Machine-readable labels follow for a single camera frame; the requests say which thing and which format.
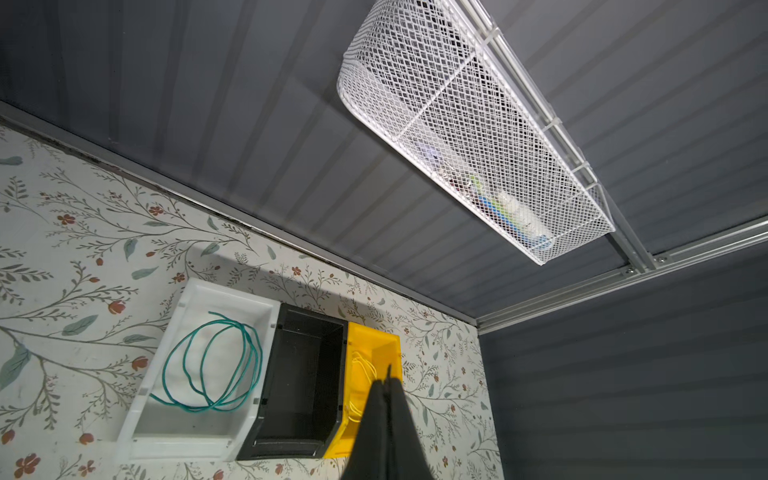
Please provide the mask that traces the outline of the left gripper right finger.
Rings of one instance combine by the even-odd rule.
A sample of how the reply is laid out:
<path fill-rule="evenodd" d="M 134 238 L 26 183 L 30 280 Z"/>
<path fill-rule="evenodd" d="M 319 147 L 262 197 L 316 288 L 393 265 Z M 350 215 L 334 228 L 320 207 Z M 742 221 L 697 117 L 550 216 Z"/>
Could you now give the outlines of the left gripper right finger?
<path fill-rule="evenodd" d="M 401 380 L 390 374 L 387 375 L 387 419 L 387 478 L 432 480 Z"/>

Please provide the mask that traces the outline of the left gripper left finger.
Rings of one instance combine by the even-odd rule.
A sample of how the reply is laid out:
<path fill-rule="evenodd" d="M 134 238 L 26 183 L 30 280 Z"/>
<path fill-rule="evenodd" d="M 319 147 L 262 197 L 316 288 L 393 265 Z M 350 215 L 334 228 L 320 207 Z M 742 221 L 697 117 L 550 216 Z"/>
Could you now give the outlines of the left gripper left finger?
<path fill-rule="evenodd" d="M 387 476 L 388 417 L 384 384 L 371 386 L 364 414 L 342 480 L 385 479 Z"/>

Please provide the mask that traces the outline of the black plastic bin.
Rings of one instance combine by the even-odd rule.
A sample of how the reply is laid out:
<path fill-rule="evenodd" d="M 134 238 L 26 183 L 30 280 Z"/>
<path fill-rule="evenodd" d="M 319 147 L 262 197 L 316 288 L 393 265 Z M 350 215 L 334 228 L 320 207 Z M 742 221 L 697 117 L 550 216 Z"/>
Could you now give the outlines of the black plastic bin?
<path fill-rule="evenodd" d="M 238 461 L 321 458 L 342 422 L 348 322 L 283 304 Z"/>

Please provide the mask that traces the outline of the yellow plastic bin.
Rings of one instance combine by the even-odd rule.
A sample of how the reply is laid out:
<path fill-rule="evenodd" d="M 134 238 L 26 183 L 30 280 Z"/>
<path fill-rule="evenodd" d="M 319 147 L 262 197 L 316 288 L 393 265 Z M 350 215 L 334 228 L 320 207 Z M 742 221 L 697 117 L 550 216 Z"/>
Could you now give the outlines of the yellow plastic bin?
<path fill-rule="evenodd" d="M 386 379 L 388 374 L 402 378 L 398 336 L 350 322 L 346 346 L 342 420 L 324 459 L 344 458 L 352 453 L 373 382 Z"/>

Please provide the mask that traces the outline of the white plastic bin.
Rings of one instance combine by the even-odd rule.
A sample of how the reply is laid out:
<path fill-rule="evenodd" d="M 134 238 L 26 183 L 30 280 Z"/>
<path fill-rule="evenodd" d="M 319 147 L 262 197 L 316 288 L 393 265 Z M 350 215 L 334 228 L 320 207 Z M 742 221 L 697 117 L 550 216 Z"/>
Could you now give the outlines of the white plastic bin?
<path fill-rule="evenodd" d="M 234 460 L 257 416 L 280 307 L 188 281 L 117 438 L 117 462 Z"/>

